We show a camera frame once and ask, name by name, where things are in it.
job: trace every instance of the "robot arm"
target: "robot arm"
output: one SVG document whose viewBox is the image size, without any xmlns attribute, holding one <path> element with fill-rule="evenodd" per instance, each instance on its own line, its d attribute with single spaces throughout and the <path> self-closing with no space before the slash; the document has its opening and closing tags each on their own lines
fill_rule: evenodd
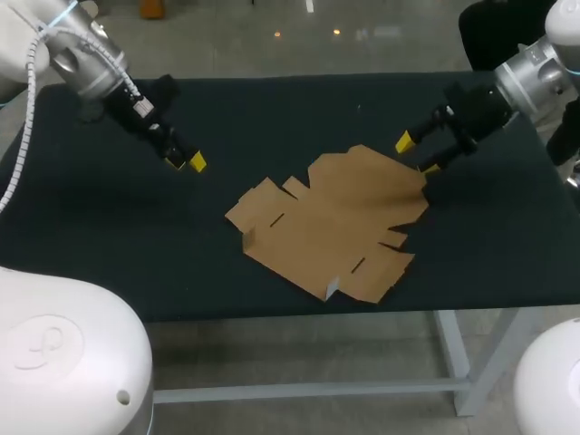
<svg viewBox="0 0 580 435">
<path fill-rule="evenodd" d="M 448 127 L 456 144 L 420 164 L 421 171 L 444 169 L 461 154 L 475 152 L 493 132 L 521 113 L 537 118 L 550 111 L 556 99 L 574 87 L 580 90 L 580 5 L 559 0 L 546 18 L 546 36 L 528 46 L 495 70 L 493 84 L 465 91 L 458 83 L 445 90 L 447 102 L 425 122 L 408 128 L 396 145 L 399 153 L 410 150 L 437 128 Z M 578 101 L 566 108 L 564 124 L 548 143 L 547 151 L 557 165 L 574 157 L 580 141 L 572 138 Z"/>
<path fill-rule="evenodd" d="M 42 30 L 47 37 L 38 46 L 37 73 L 50 62 L 81 98 L 102 102 L 126 131 L 146 140 L 175 168 L 186 164 L 198 172 L 205 168 L 201 153 L 163 118 L 179 93 L 176 83 L 165 76 L 135 92 L 122 77 L 128 68 L 125 53 L 76 0 L 0 0 L 0 104 L 25 89 L 29 45 Z M 99 50 L 79 35 L 90 38 Z M 101 50 L 114 65 L 97 53 Z"/>
</svg>

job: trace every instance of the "logo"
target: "logo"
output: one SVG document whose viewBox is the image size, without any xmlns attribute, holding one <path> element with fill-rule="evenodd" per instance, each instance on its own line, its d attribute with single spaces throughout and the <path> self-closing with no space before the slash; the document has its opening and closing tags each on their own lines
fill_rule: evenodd
<svg viewBox="0 0 580 435">
<path fill-rule="evenodd" d="M 82 358 L 79 327 L 65 317 L 41 315 L 0 335 L 0 381 L 39 384 L 68 375 Z"/>
</svg>

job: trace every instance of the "orange object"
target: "orange object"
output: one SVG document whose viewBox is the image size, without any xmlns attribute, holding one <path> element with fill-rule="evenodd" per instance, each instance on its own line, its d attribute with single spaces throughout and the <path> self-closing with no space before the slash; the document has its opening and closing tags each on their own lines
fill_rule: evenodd
<svg viewBox="0 0 580 435">
<path fill-rule="evenodd" d="M 140 0 L 141 18 L 159 20 L 165 17 L 164 0 Z"/>
</svg>

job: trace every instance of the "cardboard flap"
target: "cardboard flap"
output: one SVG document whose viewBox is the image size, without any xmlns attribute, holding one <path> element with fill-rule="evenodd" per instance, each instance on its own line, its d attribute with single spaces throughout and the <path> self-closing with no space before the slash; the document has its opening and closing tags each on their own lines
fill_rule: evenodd
<svg viewBox="0 0 580 435">
<path fill-rule="evenodd" d="M 351 271 L 340 276 L 339 289 L 359 301 L 378 304 L 399 281 L 413 257 L 375 244 Z"/>
<path fill-rule="evenodd" d="M 390 229 L 380 240 L 378 240 L 378 242 L 389 247 L 402 247 L 402 244 L 406 239 L 406 234 L 398 233 L 397 231 L 392 231 Z"/>
<path fill-rule="evenodd" d="M 290 177 L 286 180 L 282 186 L 286 192 L 292 195 L 294 198 L 301 199 L 306 193 L 308 193 L 308 188 L 302 184 L 298 179 Z"/>
<path fill-rule="evenodd" d="M 226 214 L 226 219 L 242 233 L 246 233 L 252 229 L 256 219 L 265 212 L 265 209 L 276 200 L 279 190 L 274 181 L 264 179 L 238 200 L 237 205 Z"/>
</svg>

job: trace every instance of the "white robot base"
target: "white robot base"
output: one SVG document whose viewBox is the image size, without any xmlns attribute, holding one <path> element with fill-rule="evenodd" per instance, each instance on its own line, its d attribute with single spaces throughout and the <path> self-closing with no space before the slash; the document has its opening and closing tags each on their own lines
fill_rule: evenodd
<svg viewBox="0 0 580 435">
<path fill-rule="evenodd" d="M 118 296 L 0 267 L 0 433 L 152 434 L 150 342 Z"/>
</svg>

